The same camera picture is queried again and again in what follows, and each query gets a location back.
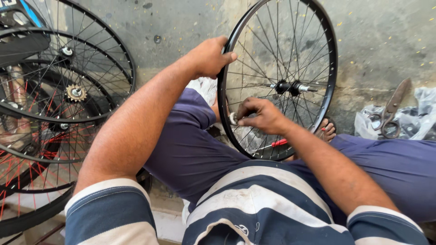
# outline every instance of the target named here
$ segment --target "toe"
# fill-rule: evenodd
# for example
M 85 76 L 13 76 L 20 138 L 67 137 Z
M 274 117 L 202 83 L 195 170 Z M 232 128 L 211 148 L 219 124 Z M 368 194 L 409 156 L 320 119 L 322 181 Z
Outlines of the toe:
M 336 136 L 335 133 L 330 134 L 329 136 L 326 137 L 326 140 L 328 143 L 330 143 L 330 141 L 332 141 L 332 139 Z
M 330 131 L 331 128 L 333 128 L 333 124 L 329 123 L 326 127 L 326 132 Z
M 327 126 L 327 124 L 328 124 L 328 119 L 327 118 L 324 118 L 323 119 L 323 121 L 321 122 L 321 128 L 325 128 L 326 126 Z
M 329 135 L 333 134 L 333 133 L 334 133 L 334 129 L 335 129 L 334 127 L 332 127 L 332 128 L 331 128 L 330 130 L 328 130 L 328 131 L 327 131 L 327 129 L 326 129 L 326 132 L 327 132 L 326 135 L 329 136 Z

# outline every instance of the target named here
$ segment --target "foot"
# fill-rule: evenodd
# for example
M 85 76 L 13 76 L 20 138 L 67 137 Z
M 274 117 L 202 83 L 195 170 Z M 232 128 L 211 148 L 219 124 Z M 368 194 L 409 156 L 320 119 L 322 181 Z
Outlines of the foot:
M 334 125 L 329 123 L 327 118 L 324 118 L 321 122 L 320 128 L 315 132 L 315 135 L 324 142 L 330 143 L 330 141 L 332 141 L 332 139 L 336 136 L 334 130 Z

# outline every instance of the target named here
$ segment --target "navy and white striped shirt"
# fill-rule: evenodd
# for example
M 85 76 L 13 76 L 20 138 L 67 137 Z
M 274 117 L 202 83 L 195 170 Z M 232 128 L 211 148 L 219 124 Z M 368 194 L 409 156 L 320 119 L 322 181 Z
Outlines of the navy and white striped shirt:
M 66 244 L 157 243 L 150 200 L 129 179 L 107 180 L 76 194 L 65 207 Z M 220 179 L 187 219 L 182 244 L 424 245 L 410 218 L 360 206 L 347 227 L 333 223 L 327 204 L 292 167 L 249 161 Z

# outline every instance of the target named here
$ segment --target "scissors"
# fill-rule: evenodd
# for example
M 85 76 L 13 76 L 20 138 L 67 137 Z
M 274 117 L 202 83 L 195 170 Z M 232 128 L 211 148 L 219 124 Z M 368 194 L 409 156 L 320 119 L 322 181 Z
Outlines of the scissors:
M 383 112 L 381 114 L 373 113 L 369 115 L 369 118 L 372 117 L 380 118 L 380 125 L 374 130 L 377 131 L 381 129 L 381 134 L 387 139 L 395 139 L 400 135 L 401 132 L 400 125 L 396 122 L 393 122 L 392 120 L 395 118 L 395 114 L 398 111 L 398 107 L 400 106 L 401 101 L 403 101 L 411 85 L 412 85 L 412 81 L 410 80 L 410 78 L 402 81 L 400 85 L 397 87 L 397 89 L 395 90 L 394 95 L 392 96 L 391 100 L 389 100 L 389 103 L 386 105 Z M 387 125 L 395 127 L 396 132 L 393 136 L 388 135 L 387 132 L 385 131 L 385 127 Z

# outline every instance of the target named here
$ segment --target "navy blue pants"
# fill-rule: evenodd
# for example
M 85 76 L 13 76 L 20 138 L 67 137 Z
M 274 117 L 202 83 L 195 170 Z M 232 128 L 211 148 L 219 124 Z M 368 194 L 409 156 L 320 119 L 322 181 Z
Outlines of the navy blue pants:
M 195 90 L 185 89 L 144 165 L 154 177 L 193 204 L 233 166 L 249 160 L 206 131 L 215 121 L 215 114 L 204 99 Z M 366 140 L 342 134 L 330 145 L 365 170 L 402 213 L 416 222 L 436 220 L 436 142 Z M 301 172 L 330 206 L 335 222 L 345 222 L 345 214 L 302 160 L 284 164 Z

